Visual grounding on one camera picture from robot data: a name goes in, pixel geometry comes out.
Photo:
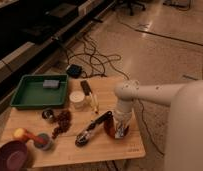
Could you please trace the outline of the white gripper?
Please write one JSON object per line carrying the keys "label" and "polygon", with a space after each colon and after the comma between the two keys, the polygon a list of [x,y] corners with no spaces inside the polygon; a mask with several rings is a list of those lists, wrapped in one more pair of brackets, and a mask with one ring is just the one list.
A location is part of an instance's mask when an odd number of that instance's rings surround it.
{"label": "white gripper", "polygon": [[114,137],[116,139],[122,139],[126,136],[129,129],[130,120],[132,117],[132,113],[124,113],[118,110],[115,110],[113,113],[113,121],[114,121]]}

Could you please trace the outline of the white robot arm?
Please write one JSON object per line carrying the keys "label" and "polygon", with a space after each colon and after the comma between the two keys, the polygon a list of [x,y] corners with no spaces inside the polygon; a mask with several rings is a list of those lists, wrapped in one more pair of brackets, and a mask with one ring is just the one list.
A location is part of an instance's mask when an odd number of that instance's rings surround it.
{"label": "white robot arm", "polygon": [[136,99],[169,106],[164,171],[203,171],[203,80],[187,84],[118,83],[116,130],[126,127]]}

